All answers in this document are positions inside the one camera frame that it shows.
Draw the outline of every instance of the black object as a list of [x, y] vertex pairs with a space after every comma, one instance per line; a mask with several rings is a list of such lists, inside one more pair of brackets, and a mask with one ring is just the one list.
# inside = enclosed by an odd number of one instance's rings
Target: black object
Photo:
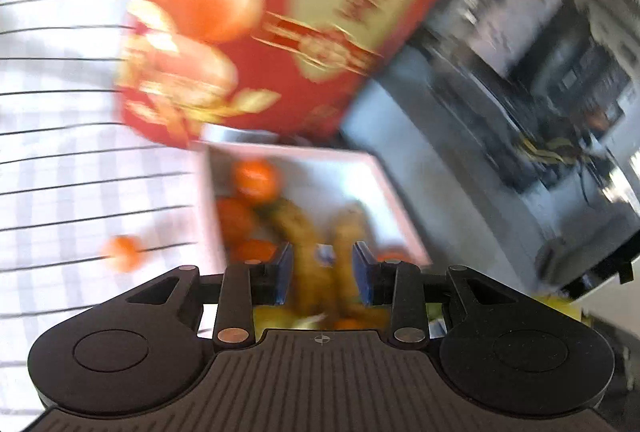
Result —
[[[353, 260], [363, 300], [391, 304], [382, 335], [256, 344], [252, 304], [285, 301], [288, 245], [224, 275], [181, 266], [53, 327], [29, 355], [49, 407], [29, 430], [611, 430], [590, 410], [613, 371], [595, 331], [463, 266], [425, 275], [363, 243]], [[443, 303], [444, 338], [426, 301]], [[218, 303], [213, 339], [196, 336], [204, 303]]]

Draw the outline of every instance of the red bag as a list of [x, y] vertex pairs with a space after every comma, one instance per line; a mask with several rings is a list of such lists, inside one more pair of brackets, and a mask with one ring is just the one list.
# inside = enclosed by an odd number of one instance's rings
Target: red bag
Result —
[[134, 0], [125, 123], [186, 147], [203, 123], [325, 138], [434, 0]]

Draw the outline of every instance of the pink-rimmed box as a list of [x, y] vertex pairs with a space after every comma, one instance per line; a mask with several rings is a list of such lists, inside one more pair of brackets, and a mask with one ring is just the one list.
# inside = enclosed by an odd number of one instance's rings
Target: pink-rimmed box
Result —
[[370, 154], [312, 147], [254, 143], [201, 143], [194, 153], [197, 231], [202, 261], [213, 273], [226, 265], [218, 230], [216, 196], [232, 194], [230, 171], [238, 159], [265, 158], [283, 177], [282, 195], [302, 208], [323, 238], [331, 221], [348, 203], [362, 203], [369, 218], [373, 250], [402, 247], [419, 266], [431, 264], [420, 238], [378, 161]]

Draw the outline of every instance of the colorful package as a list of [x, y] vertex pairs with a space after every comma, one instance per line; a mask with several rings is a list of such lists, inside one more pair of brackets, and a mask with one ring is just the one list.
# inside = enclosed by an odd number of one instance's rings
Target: colorful package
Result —
[[330, 136], [434, 0], [134, 0], [122, 116], [187, 147], [203, 123]]

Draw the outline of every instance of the red package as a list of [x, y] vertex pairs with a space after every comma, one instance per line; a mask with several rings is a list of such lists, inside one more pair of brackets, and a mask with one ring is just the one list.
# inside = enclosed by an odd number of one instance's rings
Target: red package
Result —
[[187, 147], [203, 123], [326, 138], [434, 0], [134, 0], [125, 123]]

